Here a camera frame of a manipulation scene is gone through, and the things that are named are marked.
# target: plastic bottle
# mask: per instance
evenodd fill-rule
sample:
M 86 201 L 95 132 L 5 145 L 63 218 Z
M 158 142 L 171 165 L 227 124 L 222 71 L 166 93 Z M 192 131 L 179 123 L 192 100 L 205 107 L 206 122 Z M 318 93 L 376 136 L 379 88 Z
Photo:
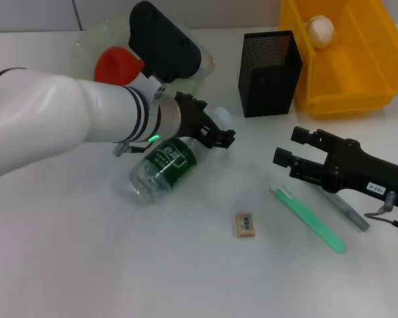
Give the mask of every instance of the plastic bottle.
M 209 116 L 218 128 L 230 128 L 231 117 L 224 108 L 218 107 Z M 211 149 L 190 137 L 168 139 L 131 169 L 129 180 L 135 193 L 146 202 L 160 201 L 201 163 L 210 151 Z

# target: green indicator light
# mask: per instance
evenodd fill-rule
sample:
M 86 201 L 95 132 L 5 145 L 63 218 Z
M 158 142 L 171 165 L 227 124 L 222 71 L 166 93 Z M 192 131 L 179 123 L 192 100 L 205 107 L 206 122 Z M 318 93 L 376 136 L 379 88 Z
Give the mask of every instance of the green indicator light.
M 152 141 L 155 141 L 156 139 L 159 139 L 159 135 L 158 134 L 156 134 L 155 136 L 153 136 L 153 137 L 151 137 L 150 139 L 149 139 L 149 142 L 152 142 Z

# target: eraser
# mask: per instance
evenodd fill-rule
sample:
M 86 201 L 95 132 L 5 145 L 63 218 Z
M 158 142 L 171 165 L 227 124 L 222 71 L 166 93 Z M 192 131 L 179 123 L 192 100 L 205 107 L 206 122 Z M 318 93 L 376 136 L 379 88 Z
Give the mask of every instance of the eraser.
M 239 237 L 254 237 L 255 224 L 252 213 L 238 213 L 236 215 L 237 234 Z

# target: gray pen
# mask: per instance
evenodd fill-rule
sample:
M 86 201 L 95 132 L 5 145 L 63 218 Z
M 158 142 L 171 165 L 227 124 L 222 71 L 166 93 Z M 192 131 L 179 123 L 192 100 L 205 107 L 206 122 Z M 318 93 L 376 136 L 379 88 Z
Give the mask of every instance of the gray pen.
M 327 199 L 335 208 L 337 208 L 343 215 L 352 221 L 360 230 L 366 231 L 370 224 L 358 214 L 349 204 L 345 202 L 339 195 L 328 193 L 317 185 L 312 185 L 323 197 Z

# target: red object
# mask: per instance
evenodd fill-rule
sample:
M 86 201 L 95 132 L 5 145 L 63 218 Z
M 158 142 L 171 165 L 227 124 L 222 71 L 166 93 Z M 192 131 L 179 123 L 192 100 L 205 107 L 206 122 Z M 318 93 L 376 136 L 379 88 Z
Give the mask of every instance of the red object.
M 94 69 L 94 80 L 113 85 L 127 85 L 141 72 L 145 63 L 128 50 L 112 46 L 100 56 Z

